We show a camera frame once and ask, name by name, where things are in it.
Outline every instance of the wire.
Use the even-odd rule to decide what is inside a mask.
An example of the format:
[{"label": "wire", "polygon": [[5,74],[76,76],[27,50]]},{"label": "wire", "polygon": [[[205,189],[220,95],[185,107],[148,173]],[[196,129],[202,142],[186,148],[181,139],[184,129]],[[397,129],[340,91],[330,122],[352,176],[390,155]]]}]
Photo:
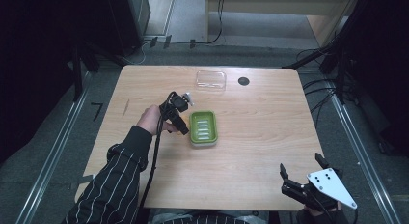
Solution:
[{"label": "wire", "polygon": [[145,60],[147,59],[147,54],[146,54],[145,51],[144,51],[144,46],[147,45],[148,43],[150,43],[150,42],[146,42],[146,43],[144,43],[144,44],[141,46],[141,52],[142,52],[142,54],[144,55],[144,58],[142,59],[142,61],[140,61],[140,62],[138,62],[138,63],[135,63],[135,62],[129,61],[129,60],[126,59],[125,57],[122,57],[122,59],[123,59],[124,61],[126,61],[128,64],[131,64],[131,65],[141,65],[141,64],[144,63]]},{"label": "wire", "polygon": [[358,221],[358,209],[355,209],[355,218],[353,224],[356,224]]},{"label": "wire", "polygon": [[[143,40],[143,41],[142,41],[142,46],[144,46],[144,45],[147,43],[147,41],[150,42],[151,40]],[[136,52],[137,49],[139,49],[139,48],[137,48],[137,47],[135,47],[135,46],[132,47],[132,52],[130,52],[128,55],[124,56],[124,58],[127,58],[127,57],[132,56],[132,55]]]},{"label": "wire", "polygon": [[337,223],[337,218],[338,218],[338,201],[337,201],[337,204],[335,206],[335,214],[334,214],[335,223]]},{"label": "wire", "polygon": [[345,99],[348,100],[348,101],[354,102],[355,105],[359,105],[358,96],[356,94],[357,84],[356,84],[356,82],[354,81],[354,79],[352,78],[352,76],[348,72],[346,72],[345,75],[346,75],[346,77],[345,77],[344,84],[345,84],[345,86],[348,87],[344,91],[346,93]]},{"label": "wire", "polygon": [[[219,46],[219,45],[222,45],[222,44],[214,45],[214,44],[212,44],[212,43],[214,43],[214,42],[216,42],[217,40],[219,40],[219,38],[222,36],[222,33],[223,33],[222,15],[223,15],[224,3],[225,3],[225,0],[219,0],[218,6],[217,6],[217,13],[218,13],[218,16],[219,16],[219,23],[220,23],[220,29],[219,29],[219,33],[218,33],[217,37],[216,37],[213,41],[211,41],[211,42],[195,42],[195,44],[204,44],[204,45],[209,45],[209,46]],[[170,43],[191,44],[191,42],[170,42]]]},{"label": "wire", "polygon": [[[310,49],[305,49],[300,51],[299,53],[297,53],[297,55],[295,56],[295,61],[298,62],[298,58],[300,56],[301,53],[306,52],[306,51],[312,51],[312,53],[314,52],[319,52],[322,56],[331,56],[331,55],[336,55],[337,57],[337,61],[338,61],[338,56],[336,53],[325,53],[322,50],[327,48],[328,46],[330,46],[335,40],[337,40],[340,37],[340,34],[337,34],[337,32],[334,33],[334,37],[326,44],[326,46],[324,47],[319,47],[319,48],[310,48]],[[313,60],[316,61],[319,65],[321,65],[322,63],[318,62],[316,60],[317,57],[315,57]]]},{"label": "wire", "polygon": [[317,109],[317,108],[319,108],[320,106],[322,106],[323,104],[325,104],[328,100],[327,100],[328,98],[327,97],[325,97],[322,101],[320,101],[313,109],[311,109],[310,110],[310,112],[313,114],[313,112]]},{"label": "wire", "polygon": [[315,92],[324,91],[324,90],[335,90],[335,89],[336,89],[335,87],[319,88],[319,89],[315,89],[315,90],[312,90],[310,92],[307,92],[305,95],[307,96],[307,95],[310,95],[310,94],[315,93]]},{"label": "wire", "polygon": [[310,86],[312,86],[315,83],[321,82],[321,81],[335,81],[336,79],[319,79],[319,80],[314,80],[311,82],[307,82],[306,84],[303,85],[303,90],[309,88]]},{"label": "wire", "polygon": [[332,97],[334,95],[334,93],[328,94],[324,100],[321,102],[321,104],[319,105],[319,109],[318,109],[318,113],[316,114],[316,118],[315,118],[315,129],[318,127],[318,120],[319,120],[319,114],[321,112],[322,106],[324,106],[325,103],[327,103],[327,101],[330,99],[330,97]]},{"label": "wire", "polygon": [[290,212],[290,213],[289,213],[289,221],[290,221],[291,224],[294,223],[294,220],[292,220],[292,219],[293,219],[293,218],[292,218],[292,212]]},{"label": "wire", "polygon": [[322,209],[322,211],[328,216],[328,218],[330,219],[330,223],[334,223],[333,218],[331,217],[331,215],[330,215],[330,213],[328,212],[328,210],[325,209],[324,206],[322,206],[322,203],[320,203],[320,202],[318,201],[318,199],[316,199],[316,197],[315,197],[309,190],[306,190],[306,191],[310,194],[310,196],[314,199],[314,201],[316,201],[316,202],[318,203],[318,205],[319,205],[319,207]]},{"label": "wire", "polygon": [[[166,99],[166,102],[165,102],[165,107],[163,109],[164,111],[167,110],[168,103],[169,103],[169,101],[171,100],[171,97],[174,94],[175,94],[175,92],[171,92],[168,95],[168,98]],[[148,192],[150,190],[150,185],[151,185],[152,180],[153,180],[154,170],[156,169],[156,160],[157,160],[157,155],[158,155],[158,151],[159,151],[160,135],[162,133],[163,122],[165,122],[163,120],[163,116],[164,116],[164,114],[162,113],[162,111],[160,111],[160,117],[159,117],[159,120],[157,121],[157,126],[156,126],[156,140],[155,140],[155,143],[154,143],[153,161],[152,161],[152,166],[151,166],[151,169],[150,169],[150,177],[148,179],[147,186],[146,186],[145,191],[144,191],[144,195],[142,196],[141,203],[139,205],[139,211],[144,208],[145,200],[147,199]]]}]

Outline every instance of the black circular object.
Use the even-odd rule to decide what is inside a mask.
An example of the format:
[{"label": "black circular object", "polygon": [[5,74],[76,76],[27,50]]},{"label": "black circular object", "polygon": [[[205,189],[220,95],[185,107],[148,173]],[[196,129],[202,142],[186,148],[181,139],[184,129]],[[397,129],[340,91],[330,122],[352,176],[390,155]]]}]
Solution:
[{"label": "black circular object", "polygon": [[242,86],[247,86],[249,85],[250,80],[247,77],[240,77],[238,78],[238,84],[242,85]]}]

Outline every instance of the hand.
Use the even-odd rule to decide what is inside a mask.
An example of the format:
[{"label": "hand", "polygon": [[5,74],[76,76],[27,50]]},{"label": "hand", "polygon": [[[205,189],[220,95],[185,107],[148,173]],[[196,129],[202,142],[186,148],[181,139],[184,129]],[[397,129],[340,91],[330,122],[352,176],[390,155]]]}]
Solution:
[{"label": "hand", "polygon": [[[155,135],[157,123],[160,119],[160,110],[157,105],[152,105],[150,108],[147,108],[145,112],[141,115],[141,119],[138,121],[136,126],[145,129],[151,135]],[[168,130],[171,132],[178,132],[177,128],[171,124],[163,122],[162,130]]]}]

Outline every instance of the gray floor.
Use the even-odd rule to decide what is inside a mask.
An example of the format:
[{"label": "gray floor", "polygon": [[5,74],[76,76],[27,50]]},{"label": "gray floor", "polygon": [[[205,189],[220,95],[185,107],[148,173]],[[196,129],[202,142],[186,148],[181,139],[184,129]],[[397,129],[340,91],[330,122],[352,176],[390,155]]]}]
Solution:
[{"label": "gray floor", "polygon": [[[166,35],[172,42],[206,42],[205,0],[175,0]],[[215,44],[273,48],[317,48],[318,43],[305,15],[244,14],[208,15],[208,41],[213,41],[220,28],[222,36]]]},{"label": "gray floor", "polygon": [[149,0],[150,20],[145,35],[164,36],[168,30],[174,0]]}]

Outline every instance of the metal frame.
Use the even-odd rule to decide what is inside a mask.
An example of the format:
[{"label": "metal frame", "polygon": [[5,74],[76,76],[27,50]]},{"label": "metal frame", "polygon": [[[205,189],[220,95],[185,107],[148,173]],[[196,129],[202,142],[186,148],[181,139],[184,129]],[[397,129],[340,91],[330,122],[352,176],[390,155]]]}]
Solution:
[{"label": "metal frame", "polygon": [[78,98],[78,100],[75,101],[72,107],[70,108],[68,116],[60,129],[60,132],[47,157],[47,160],[43,164],[40,174],[36,182],[32,186],[26,203],[24,204],[24,207],[15,223],[27,224],[32,222],[36,210],[40,204],[41,198],[45,192],[45,189],[47,188],[48,183],[52,177],[52,174],[60,160],[60,156],[64,150],[69,135],[72,131],[72,127],[74,126],[78,114],[81,111],[81,108],[84,104],[84,100],[87,96],[93,75],[94,74],[92,72],[88,71],[85,74],[83,81],[84,90],[80,97]]},{"label": "metal frame", "polygon": [[[333,82],[326,82],[326,84],[330,88],[335,87],[335,84]],[[337,110],[338,115],[340,116],[343,128],[345,129],[346,135],[351,142],[352,149],[354,150],[355,155],[360,162],[361,168],[364,172],[365,177],[367,178],[373,196],[378,203],[382,215],[385,218],[385,223],[402,223],[391,200],[391,197],[384,184],[382,183],[378,173],[376,172],[376,169],[373,166],[372,161],[370,160],[370,157],[366,151],[366,147],[362,142],[357,129],[353,125],[351,118],[349,117],[345,105],[342,105],[336,97],[332,97],[332,102],[335,109]]]}]

